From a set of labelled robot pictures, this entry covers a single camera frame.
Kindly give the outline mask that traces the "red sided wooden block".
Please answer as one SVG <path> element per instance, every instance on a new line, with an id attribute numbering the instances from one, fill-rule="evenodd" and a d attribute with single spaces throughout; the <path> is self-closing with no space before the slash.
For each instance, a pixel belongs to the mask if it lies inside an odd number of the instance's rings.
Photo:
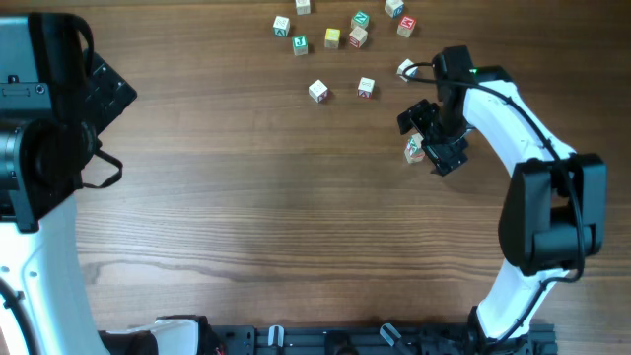
<path id="1" fill-rule="evenodd" d="M 317 102 L 323 102 L 329 93 L 328 88 L 321 80 L 316 80 L 312 84 L 309 85 L 308 88 L 309 95 Z"/>

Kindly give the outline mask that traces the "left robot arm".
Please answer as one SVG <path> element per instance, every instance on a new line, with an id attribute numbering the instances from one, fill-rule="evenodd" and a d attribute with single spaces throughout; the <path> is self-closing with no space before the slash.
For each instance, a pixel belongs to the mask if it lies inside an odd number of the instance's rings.
<path id="1" fill-rule="evenodd" d="M 1 18 L 1 330 L 13 354 L 200 354 L 205 322 L 95 326 L 78 261 L 83 169 L 136 91 L 67 13 Z"/>

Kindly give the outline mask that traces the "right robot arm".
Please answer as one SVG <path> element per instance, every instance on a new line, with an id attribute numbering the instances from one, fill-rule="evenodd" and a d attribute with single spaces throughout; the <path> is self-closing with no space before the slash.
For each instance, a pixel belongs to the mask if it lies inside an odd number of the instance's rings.
<path id="1" fill-rule="evenodd" d="M 465 137 L 477 130 L 511 178 L 498 224 L 504 261 L 473 312 L 477 349 L 506 352 L 526 337 L 553 286 L 580 280 L 587 257 L 599 252 L 606 165 L 559 140 L 511 76 L 500 66 L 474 66 L 466 46 L 444 48 L 428 66 L 438 100 L 400 114 L 400 132 L 416 130 L 435 174 L 445 176 L 465 163 Z"/>

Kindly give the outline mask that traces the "plain white wooden block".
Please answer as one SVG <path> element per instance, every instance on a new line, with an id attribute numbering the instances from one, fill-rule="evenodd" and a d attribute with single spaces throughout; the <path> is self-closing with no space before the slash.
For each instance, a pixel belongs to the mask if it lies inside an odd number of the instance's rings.
<path id="1" fill-rule="evenodd" d="M 425 152 L 422 149 L 405 149 L 404 156 L 408 164 L 414 164 L 424 159 Z"/>

